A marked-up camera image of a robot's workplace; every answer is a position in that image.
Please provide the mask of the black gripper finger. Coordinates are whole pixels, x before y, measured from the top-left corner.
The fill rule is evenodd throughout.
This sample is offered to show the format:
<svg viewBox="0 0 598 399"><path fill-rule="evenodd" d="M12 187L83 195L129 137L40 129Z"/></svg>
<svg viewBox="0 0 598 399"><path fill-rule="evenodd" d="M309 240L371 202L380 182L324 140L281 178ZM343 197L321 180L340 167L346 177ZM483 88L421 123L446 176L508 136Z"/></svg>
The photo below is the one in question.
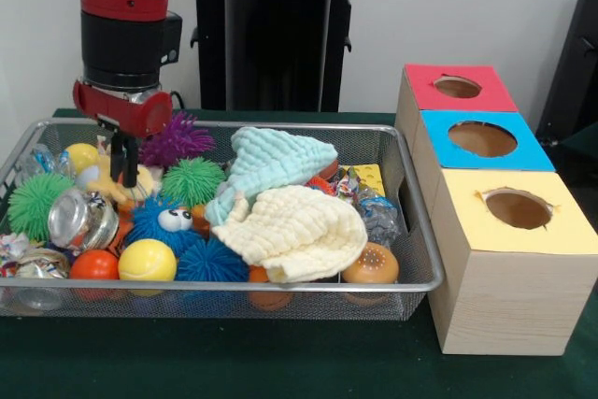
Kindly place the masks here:
<svg viewBox="0 0 598 399"><path fill-rule="evenodd" d="M123 140L124 166L122 171L122 185L135 187L137 182L138 146L136 138L126 135Z"/></svg>
<svg viewBox="0 0 598 399"><path fill-rule="evenodd" d="M124 165L123 134L117 131L110 142L110 177L114 182L119 180Z"/></svg>

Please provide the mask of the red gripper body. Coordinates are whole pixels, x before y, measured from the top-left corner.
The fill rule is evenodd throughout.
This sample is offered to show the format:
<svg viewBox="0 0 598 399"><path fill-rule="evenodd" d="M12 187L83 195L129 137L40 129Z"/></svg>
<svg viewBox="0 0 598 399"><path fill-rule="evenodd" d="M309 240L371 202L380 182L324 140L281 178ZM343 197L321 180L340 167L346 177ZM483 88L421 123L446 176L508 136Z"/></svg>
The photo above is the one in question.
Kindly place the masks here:
<svg viewBox="0 0 598 399"><path fill-rule="evenodd" d="M160 133L172 118L171 95L156 89L113 93L76 81L73 99L84 115L139 138Z"/></svg>

